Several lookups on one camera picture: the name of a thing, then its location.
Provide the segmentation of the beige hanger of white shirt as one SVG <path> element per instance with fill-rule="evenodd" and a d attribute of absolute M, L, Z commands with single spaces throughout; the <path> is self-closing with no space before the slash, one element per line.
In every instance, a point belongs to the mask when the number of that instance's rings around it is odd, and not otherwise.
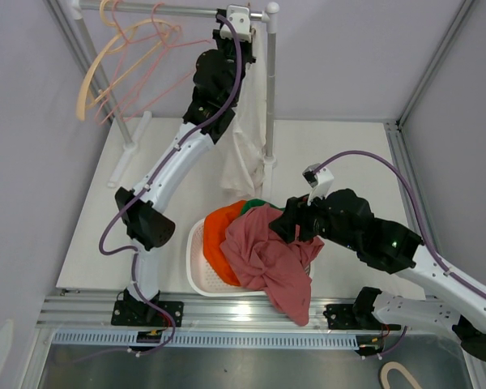
<path fill-rule="evenodd" d="M 246 6 L 249 8 L 250 14 L 252 13 L 252 2 L 248 1 Z M 255 22 L 252 20 L 252 16 L 249 17 L 250 19 L 250 25 L 249 25 L 249 31 L 250 31 L 250 42 L 254 42 L 254 38 L 256 36 L 256 25 Z"/>

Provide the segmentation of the pink hanger of green shirt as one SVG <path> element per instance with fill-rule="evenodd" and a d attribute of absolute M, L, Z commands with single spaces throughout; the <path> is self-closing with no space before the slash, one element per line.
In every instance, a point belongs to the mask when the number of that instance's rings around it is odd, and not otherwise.
<path fill-rule="evenodd" d="M 79 92 L 76 105 L 78 118 L 84 119 L 86 112 L 97 107 L 98 111 L 104 111 L 104 118 L 99 119 L 100 113 L 96 113 L 94 119 L 100 124 L 109 119 L 119 118 L 122 123 L 134 118 L 145 109 L 152 107 L 163 96 L 177 88 L 192 73 L 188 72 L 177 82 L 165 89 L 157 97 L 147 102 L 143 107 L 129 113 L 130 107 L 139 100 L 141 91 L 152 77 L 156 68 L 163 59 L 175 48 L 185 45 L 183 31 L 180 24 L 165 19 L 157 19 L 155 12 L 163 4 L 156 3 L 148 19 L 142 19 L 130 26 L 123 27 L 117 21 L 117 6 L 120 1 L 100 2 L 99 14 L 102 23 L 115 30 L 116 34 L 96 55 L 89 67 Z M 94 75 L 99 74 L 100 65 L 106 58 L 117 57 L 117 65 L 107 86 L 101 88 L 97 94 L 91 92 L 91 82 Z M 117 100 L 114 98 L 114 90 L 125 82 L 130 74 L 134 73 L 145 62 L 146 70 L 142 76 L 135 80 L 129 91 Z"/>

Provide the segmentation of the beige wooden hanger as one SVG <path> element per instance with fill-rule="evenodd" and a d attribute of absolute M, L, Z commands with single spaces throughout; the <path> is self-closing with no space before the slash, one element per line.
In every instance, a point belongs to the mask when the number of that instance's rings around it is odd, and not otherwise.
<path fill-rule="evenodd" d="M 122 26 L 123 27 L 127 27 L 129 25 L 127 24 L 124 24 L 122 23 Z M 106 28 L 108 28 L 113 36 L 116 34 L 115 30 L 112 29 L 112 28 L 109 28 L 107 26 L 105 26 Z M 94 55 L 93 55 L 93 59 L 92 59 L 92 62 L 94 61 L 94 59 L 96 58 L 96 55 L 102 50 L 98 50 Z M 92 77 L 92 82 L 91 82 L 91 92 L 93 94 L 97 94 L 98 91 L 101 89 L 101 88 L 104 88 L 107 86 L 107 82 L 109 80 L 109 78 L 112 76 L 113 72 L 115 71 L 115 68 L 116 68 L 116 65 L 117 65 L 117 57 L 110 57 L 110 58 L 106 58 L 103 62 L 102 65 L 100 65 L 100 70 L 99 70 L 99 74 L 98 75 L 94 75 Z M 123 96 L 123 93 L 126 91 L 126 87 L 124 85 L 122 86 L 119 86 L 117 87 L 115 90 L 114 90 L 114 98 L 117 99 L 117 100 L 120 100 Z M 91 112 L 92 110 L 94 110 L 96 113 L 99 113 L 100 111 L 98 111 L 98 108 L 97 107 L 94 107 L 92 109 L 90 109 L 89 111 L 86 112 L 86 117 L 88 115 L 89 112 Z"/>

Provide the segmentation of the green t shirt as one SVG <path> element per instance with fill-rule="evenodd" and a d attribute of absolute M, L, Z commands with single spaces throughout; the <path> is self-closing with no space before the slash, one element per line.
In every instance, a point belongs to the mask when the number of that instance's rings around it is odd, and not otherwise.
<path fill-rule="evenodd" d="M 269 206 L 271 208 L 274 208 L 274 209 L 278 209 L 280 211 L 282 211 L 283 209 L 280 208 L 280 207 L 277 207 L 275 206 L 274 204 L 272 203 L 269 203 L 265 200 L 262 200 L 262 199 L 251 199 L 247 202 L 245 202 L 245 204 L 243 205 L 243 207 L 241 208 L 241 211 L 240 211 L 240 215 L 244 215 L 246 212 L 248 212 L 250 209 L 254 208 L 254 207 L 262 207 L 262 206 Z"/>

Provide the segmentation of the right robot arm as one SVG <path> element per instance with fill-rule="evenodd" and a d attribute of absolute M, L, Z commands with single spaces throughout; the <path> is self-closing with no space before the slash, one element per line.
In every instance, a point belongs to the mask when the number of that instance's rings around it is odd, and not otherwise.
<path fill-rule="evenodd" d="M 287 243 L 329 240 L 355 252 L 368 267 L 409 280 L 435 297 L 410 300 L 363 288 L 352 308 L 360 327 L 384 323 L 435 331 L 486 362 L 486 285 L 432 252 L 409 228 L 377 218 L 353 190 L 324 199 L 290 198 L 269 227 Z"/>

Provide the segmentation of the pink t shirt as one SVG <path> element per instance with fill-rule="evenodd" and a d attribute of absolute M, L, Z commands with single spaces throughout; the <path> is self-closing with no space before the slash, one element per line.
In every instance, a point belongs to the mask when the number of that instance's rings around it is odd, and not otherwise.
<path fill-rule="evenodd" d="M 226 228 L 220 250 L 241 287 L 263 291 L 279 312 L 303 327 L 309 322 L 312 292 L 306 268 L 324 243 L 318 237 L 284 242 L 269 227 L 281 214 L 267 203 L 250 208 Z"/>

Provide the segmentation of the white t shirt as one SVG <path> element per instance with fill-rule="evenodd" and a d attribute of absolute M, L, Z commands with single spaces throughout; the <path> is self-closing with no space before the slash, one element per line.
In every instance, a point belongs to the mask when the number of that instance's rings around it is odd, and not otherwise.
<path fill-rule="evenodd" d="M 223 155 L 220 186 L 240 197 L 257 195 L 265 177 L 266 50 L 263 27 L 255 25 L 256 62 L 245 68 L 236 115 L 217 143 Z"/>

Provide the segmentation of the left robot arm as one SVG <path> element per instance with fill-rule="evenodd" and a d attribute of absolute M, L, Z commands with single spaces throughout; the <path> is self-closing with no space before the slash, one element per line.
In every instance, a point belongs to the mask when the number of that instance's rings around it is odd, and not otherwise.
<path fill-rule="evenodd" d="M 175 139 L 141 182 L 115 194 L 117 218 L 130 238 L 136 259 L 130 286 L 118 296 L 112 313 L 114 326 L 163 327 L 179 325 L 182 305 L 160 301 L 157 270 L 160 250 L 175 232 L 164 214 L 169 201 L 199 158 L 221 139 L 236 116 L 247 66 L 255 62 L 253 33 L 233 41 L 227 27 L 213 32 L 215 49 L 202 53 L 195 65 L 192 101 Z"/>

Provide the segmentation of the orange t shirt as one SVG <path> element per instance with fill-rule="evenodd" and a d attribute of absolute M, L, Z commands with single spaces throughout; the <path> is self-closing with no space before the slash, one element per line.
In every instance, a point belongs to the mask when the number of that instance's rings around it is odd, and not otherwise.
<path fill-rule="evenodd" d="M 226 229 L 240 216 L 245 204 L 245 200 L 240 200 L 219 208 L 207 215 L 203 223 L 203 255 L 205 259 L 225 284 L 237 287 L 241 284 L 220 249 L 220 245 L 226 239 Z"/>

